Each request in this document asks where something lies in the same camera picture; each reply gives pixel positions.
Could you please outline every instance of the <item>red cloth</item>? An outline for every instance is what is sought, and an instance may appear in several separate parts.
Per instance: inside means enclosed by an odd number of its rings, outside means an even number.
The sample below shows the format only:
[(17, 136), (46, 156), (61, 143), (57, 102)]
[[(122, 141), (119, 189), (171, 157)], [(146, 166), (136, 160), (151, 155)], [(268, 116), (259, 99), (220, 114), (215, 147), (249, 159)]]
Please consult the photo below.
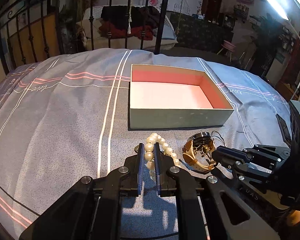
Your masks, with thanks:
[[(126, 30), (116, 29), (115, 26), (109, 21), (104, 22), (99, 27), (99, 30), (101, 31), (101, 35), (104, 37), (108, 37), (107, 33), (109, 30), (111, 31), (111, 38), (113, 38), (113, 39), (119, 39), (119, 38), (126, 37)], [(142, 32), (142, 26), (131, 28), (131, 34), (128, 34), (128, 37), (136, 36), (139, 39), (141, 39), (141, 32)], [(153, 33), (152, 33), (152, 28), (149, 25), (145, 26), (145, 32), (146, 32), (146, 35), (144, 36), (144, 40), (152, 41)]]

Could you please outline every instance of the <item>pearl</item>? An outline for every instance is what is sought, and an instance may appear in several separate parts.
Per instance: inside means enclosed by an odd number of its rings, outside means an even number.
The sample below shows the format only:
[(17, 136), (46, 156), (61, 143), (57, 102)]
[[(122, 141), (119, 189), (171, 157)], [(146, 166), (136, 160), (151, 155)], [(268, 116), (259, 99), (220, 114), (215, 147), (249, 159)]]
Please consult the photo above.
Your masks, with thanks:
[(155, 137), (155, 139), (157, 140), (157, 137), (158, 137), (158, 134), (157, 133), (155, 133), (155, 132), (153, 132), (150, 136), (154, 136)]
[(153, 153), (152, 152), (146, 152), (145, 153), (145, 160), (152, 161), (153, 160)]
[(169, 147), (169, 144), (167, 144), (167, 143), (162, 144), (162, 149), (163, 150), (167, 149), (168, 147)]
[(147, 143), (147, 144), (145, 145), (145, 151), (146, 151), (146, 152), (152, 152), (152, 151), (153, 151), (153, 144)]
[(170, 147), (165, 149), (164, 152), (163, 152), (163, 154), (165, 154), (165, 155), (171, 155), (172, 153), (173, 153), (173, 150)]
[(161, 140), (159, 141), (159, 144), (164, 144), (166, 142), (166, 140), (164, 138), (161, 137)]
[(147, 143), (151, 143), (151, 144), (154, 144), (155, 143), (155, 139), (153, 136), (149, 136), (146, 140)]
[(150, 174), (151, 177), (154, 177), (155, 176), (154, 170), (149, 170), (149, 174)]
[(171, 154), (171, 158), (172, 158), (172, 159), (176, 159), (176, 158), (177, 158), (177, 155), (176, 155), (175, 153), (172, 153), (172, 154)]
[(156, 136), (154, 136), (154, 135), (150, 135), (150, 137), (152, 137), (152, 138), (154, 139), (154, 142), (156, 142), (156, 141), (157, 141), (157, 137), (156, 137)]
[(180, 164), (180, 161), (178, 159), (174, 159), (173, 162), (174, 162), (174, 165), (179, 165)]
[(154, 161), (147, 162), (147, 168), (149, 170), (154, 170)]

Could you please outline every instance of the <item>gray bedsheet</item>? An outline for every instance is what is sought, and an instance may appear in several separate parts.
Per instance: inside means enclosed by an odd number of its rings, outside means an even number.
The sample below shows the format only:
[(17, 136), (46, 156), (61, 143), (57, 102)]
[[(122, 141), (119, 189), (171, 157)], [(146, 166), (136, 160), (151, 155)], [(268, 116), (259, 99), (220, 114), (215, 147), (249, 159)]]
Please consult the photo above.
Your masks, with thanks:
[[(19, 67), (0, 84), (2, 189), (42, 214), (82, 176), (106, 176), (108, 169), (122, 166), (126, 157), (135, 154), (134, 147), (153, 131), (128, 129), (131, 64), (203, 70), (234, 107), (223, 127), (158, 131), (179, 158), (186, 139), (201, 130), (217, 130), (227, 147), (237, 149), (254, 144), (286, 146), (275, 114), (289, 124), (287, 102), (259, 77), (200, 58), (98, 49)], [(164, 95), (154, 91), (153, 100), (164, 100)], [(231, 177), (227, 169), (220, 169)], [(122, 237), (178, 231), (175, 199), (158, 197), (154, 186), (145, 169), (142, 195), (124, 200)], [(0, 222), (17, 239), (37, 216), (2, 189)]]

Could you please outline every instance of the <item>open box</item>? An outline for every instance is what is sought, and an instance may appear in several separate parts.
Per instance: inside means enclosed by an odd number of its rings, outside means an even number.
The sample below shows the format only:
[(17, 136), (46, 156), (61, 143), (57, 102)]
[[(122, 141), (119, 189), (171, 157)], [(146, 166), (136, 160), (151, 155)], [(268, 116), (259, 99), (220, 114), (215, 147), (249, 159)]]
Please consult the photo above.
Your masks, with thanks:
[(204, 71), (138, 64), (129, 107), (132, 129), (219, 126), (234, 110)]

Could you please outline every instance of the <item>ceiling light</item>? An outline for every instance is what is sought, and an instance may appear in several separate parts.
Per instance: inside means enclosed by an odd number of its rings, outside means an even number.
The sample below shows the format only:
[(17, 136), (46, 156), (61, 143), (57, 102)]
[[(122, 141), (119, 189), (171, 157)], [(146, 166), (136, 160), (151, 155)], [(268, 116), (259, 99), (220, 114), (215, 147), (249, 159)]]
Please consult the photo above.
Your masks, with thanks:
[(267, 0), (268, 3), (275, 9), (275, 11), (285, 20), (289, 20), (287, 17), (287, 14), (285, 13), (284, 9), (281, 7), (281, 5), (276, 0)]

